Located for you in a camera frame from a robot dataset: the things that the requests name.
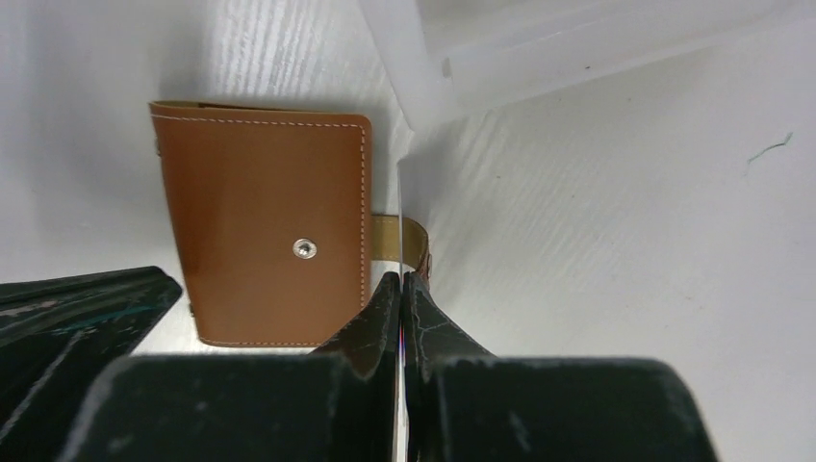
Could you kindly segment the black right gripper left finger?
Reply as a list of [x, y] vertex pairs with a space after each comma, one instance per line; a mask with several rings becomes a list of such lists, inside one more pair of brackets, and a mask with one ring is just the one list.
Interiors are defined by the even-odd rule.
[[139, 355], [93, 382], [63, 461], [389, 461], [401, 281], [307, 354]]

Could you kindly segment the brown leather card holder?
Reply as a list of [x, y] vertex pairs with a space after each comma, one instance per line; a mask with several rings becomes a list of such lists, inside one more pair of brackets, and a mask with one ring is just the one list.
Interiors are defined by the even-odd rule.
[[371, 297], [371, 265], [427, 277], [428, 234], [371, 209], [359, 114], [154, 101], [166, 204], [198, 339], [315, 347]]

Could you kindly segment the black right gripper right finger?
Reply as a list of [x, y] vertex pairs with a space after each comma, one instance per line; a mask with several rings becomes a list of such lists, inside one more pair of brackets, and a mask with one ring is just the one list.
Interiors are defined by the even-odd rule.
[[667, 364], [632, 357], [500, 357], [404, 276], [412, 461], [713, 461], [694, 397]]

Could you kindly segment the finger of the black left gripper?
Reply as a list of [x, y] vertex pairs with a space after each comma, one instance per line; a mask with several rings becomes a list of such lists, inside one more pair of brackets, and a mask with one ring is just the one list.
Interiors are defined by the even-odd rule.
[[62, 440], [97, 375], [181, 294], [157, 267], [2, 284], [2, 440]]

